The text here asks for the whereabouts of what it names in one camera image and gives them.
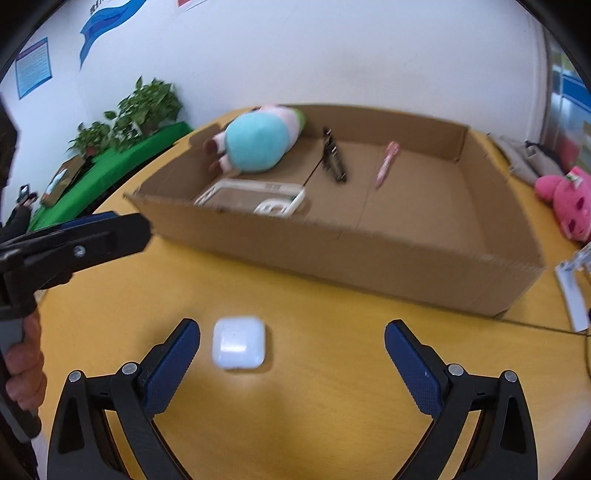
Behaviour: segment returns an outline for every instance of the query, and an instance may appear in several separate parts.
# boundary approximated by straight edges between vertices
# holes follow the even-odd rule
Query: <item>metal screw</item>
[[[451,364],[447,369],[454,377],[461,377],[464,374],[463,367],[458,364]]]
[[[83,258],[86,255],[86,248],[82,245],[76,245],[74,247],[74,256],[76,258]]]
[[[78,370],[74,370],[70,375],[68,375],[68,380],[72,383],[78,382],[79,379],[82,378],[82,373]]]
[[[512,372],[511,370],[507,370],[505,372],[505,380],[511,383],[517,382],[517,374],[515,372]]]
[[[121,371],[124,375],[131,375],[136,373],[138,370],[138,366],[136,364],[128,363],[123,366]]]

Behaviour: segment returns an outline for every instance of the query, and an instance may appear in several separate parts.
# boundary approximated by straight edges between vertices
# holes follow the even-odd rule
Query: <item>human hand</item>
[[[45,400],[47,377],[43,373],[45,358],[41,353],[41,322],[35,311],[23,320],[25,339],[13,345],[4,356],[12,378],[6,383],[10,399],[23,410],[36,410]]]

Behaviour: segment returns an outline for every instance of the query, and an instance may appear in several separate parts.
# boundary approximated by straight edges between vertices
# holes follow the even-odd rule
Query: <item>plush toy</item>
[[[579,167],[566,177],[547,175],[535,182],[535,193],[552,205],[560,229],[569,240],[591,240],[591,176]]]
[[[260,173],[273,168],[294,146],[306,123],[294,108],[267,105],[244,113],[203,144],[208,155],[223,156],[211,170]]]

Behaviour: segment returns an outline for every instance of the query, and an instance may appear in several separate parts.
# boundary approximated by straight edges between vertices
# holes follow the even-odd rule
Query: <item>pink stuffed toy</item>
[[[573,167],[566,177],[546,175],[535,182],[535,194],[552,205],[560,229],[569,240],[591,240],[591,176]]]

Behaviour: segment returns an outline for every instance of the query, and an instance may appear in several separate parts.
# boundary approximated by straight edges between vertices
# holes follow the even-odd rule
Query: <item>blue wave graphic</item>
[[[113,30],[118,26],[127,22],[133,17],[146,0],[129,0],[125,5],[120,7],[103,8],[98,10],[92,17],[89,18],[86,25],[80,31],[84,35],[84,45],[80,50],[80,68],[88,56],[88,52],[92,44],[103,34],[109,30]]]

